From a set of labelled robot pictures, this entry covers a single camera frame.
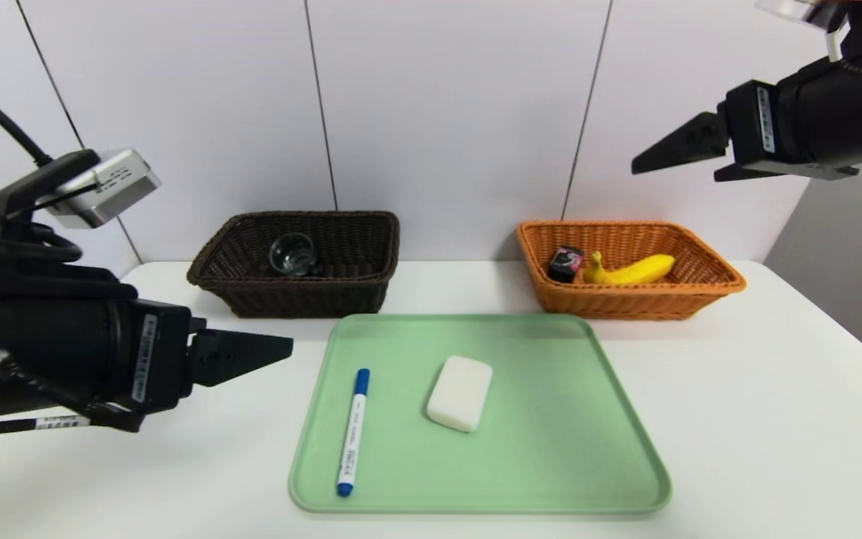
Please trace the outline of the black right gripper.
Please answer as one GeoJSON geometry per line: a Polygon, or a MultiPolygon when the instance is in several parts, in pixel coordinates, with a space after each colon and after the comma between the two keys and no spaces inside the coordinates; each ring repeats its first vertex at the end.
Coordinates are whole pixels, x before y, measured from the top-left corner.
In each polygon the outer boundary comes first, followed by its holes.
{"type": "Polygon", "coordinates": [[[844,180],[862,165],[862,57],[818,59],[775,85],[749,81],[632,160],[632,174],[723,157],[715,182],[800,175],[844,180]]]}

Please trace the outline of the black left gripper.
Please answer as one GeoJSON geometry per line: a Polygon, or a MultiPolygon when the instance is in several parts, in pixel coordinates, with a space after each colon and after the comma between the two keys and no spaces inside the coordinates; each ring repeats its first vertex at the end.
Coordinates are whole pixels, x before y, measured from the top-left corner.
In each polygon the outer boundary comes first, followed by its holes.
{"type": "Polygon", "coordinates": [[[0,382],[92,419],[165,412],[192,383],[213,388],[294,348],[294,338],[209,329],[188,308],[140,299],[23,301],[14,313],[0,382]]]}

